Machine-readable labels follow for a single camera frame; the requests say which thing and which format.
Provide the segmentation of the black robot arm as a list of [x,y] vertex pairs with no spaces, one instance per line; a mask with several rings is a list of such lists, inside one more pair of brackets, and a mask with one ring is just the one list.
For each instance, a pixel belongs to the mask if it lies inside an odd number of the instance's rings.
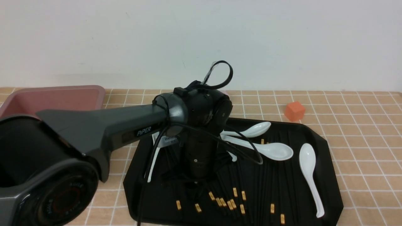
[[179,136],[182,155],[164,180],[193,185],[215,174],[220,139],[232,111],[212,89],[155,97],[151,104],[74,111],[46,109],[1,119],[1,225],[63,226],[106,182],[111,153],[159,133]]

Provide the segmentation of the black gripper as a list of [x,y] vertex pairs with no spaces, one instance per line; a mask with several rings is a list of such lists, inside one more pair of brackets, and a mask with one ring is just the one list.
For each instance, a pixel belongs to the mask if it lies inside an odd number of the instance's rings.
[[[215,176],[215,156],[223,127],[187,127],[189,133],[183,136],[175,135],[180,142],[181,157],[179,162],[169,171],[162,174],[164,186],[179,184],[189,188],[191,182],[199,182],[202,186]],[[165,136],[167,129],[160,131],[160,137]]]

